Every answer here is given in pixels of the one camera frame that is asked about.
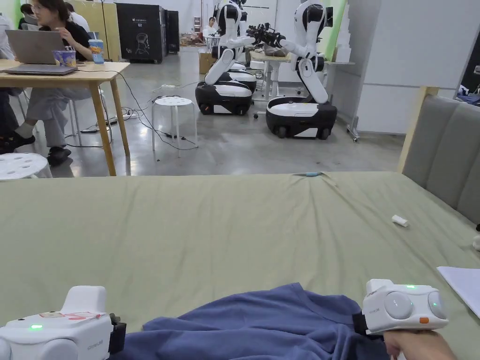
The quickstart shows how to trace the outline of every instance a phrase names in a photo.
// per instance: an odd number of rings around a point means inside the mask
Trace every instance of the blue shirt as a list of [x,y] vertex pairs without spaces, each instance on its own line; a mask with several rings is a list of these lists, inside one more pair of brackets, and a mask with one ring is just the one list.
[[232,295],[128,334],[111,360],[389,360],[385,344],[353,330],[360,307],[290,284]]

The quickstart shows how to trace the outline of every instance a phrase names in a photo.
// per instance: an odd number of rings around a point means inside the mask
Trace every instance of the concrete floor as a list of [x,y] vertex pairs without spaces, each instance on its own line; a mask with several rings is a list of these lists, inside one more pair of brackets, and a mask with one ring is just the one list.
[[[124,73],[138,103],[145,109],[151,120],[149,99],[160,93],[152,91],[163,84],[185,85],[193,83],[176,93],[194,100],[195,84],[200,80],[198,72],[198,54],[181,52],[168,56],[160,65],[132,64]],[[122,105],[138,108],[124,81],[118,79]],[[111,91],[103,85],[107,99],[109,115],[114,115]],[[18,119],[22,119],[19,106],[12,101]],[[81,129],[96,123],[91,100],[77,103]],[[125,158],[118,126],[112,127],[112,151],[118,175],[210,175],[210,174],[270,174],[302,173],[313,171],[371,171],[395,170],[400,156],[403,137],[389,135],[364,135],[359,143],[352,142],[345,126],[338,123],[327,141],[306,139],[284,139],[274,136],[267,128],[265,117],[255,120],[253,114],[264,110],[265,105],[257,103],[245,117],[204,116],[195,106],[198,117],[198,149],[182,151],[181,158],[177,150],[156,140],[156,151],[152,151],[151,130],[142,125],[139,119],[126,122],[131,157]],[[169,111],[158,108],[157,124],[159,130],[169,131]],[[192,110],[180,109],[182,120],[180,133],[193,140]],[[39,125],[35,144],[36,152],[48,153],[45,147],[43,126]],[[71,133],[67,126],[66,133]],[[101,145],[100,134],[82,135],[84,145]],[[77,138],[69,138],[68,143],[78,145]],[[181,141],[182,148],[191,148],[192,144]],[[107,176],[108,170],[104,152],[101,148],[74,148],[71,161],[52,169],[55,177]],[[31,152],[32,147],[19,149]]]

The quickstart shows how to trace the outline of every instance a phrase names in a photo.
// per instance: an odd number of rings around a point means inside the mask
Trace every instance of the open laptop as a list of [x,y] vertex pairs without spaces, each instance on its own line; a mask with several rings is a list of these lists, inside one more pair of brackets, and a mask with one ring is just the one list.
[[65,45],[56,31],[6,30],[10,46],[19,62],[24,65],[5,69],[7,74],[19,75],[67,75],[76,68],[57,66],[54,50],[65,50]]

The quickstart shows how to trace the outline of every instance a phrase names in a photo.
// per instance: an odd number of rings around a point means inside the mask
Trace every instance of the gray upholstered headboard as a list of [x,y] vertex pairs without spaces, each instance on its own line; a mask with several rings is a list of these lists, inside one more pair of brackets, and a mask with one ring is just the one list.
[[480,108],[428,93],[400,170],[480,224]]

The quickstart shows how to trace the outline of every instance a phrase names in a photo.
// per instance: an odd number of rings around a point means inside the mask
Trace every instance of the white paper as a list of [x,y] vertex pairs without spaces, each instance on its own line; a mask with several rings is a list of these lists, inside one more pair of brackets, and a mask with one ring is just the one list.
[[480,319],[480,269],[439,266],[437,270]]

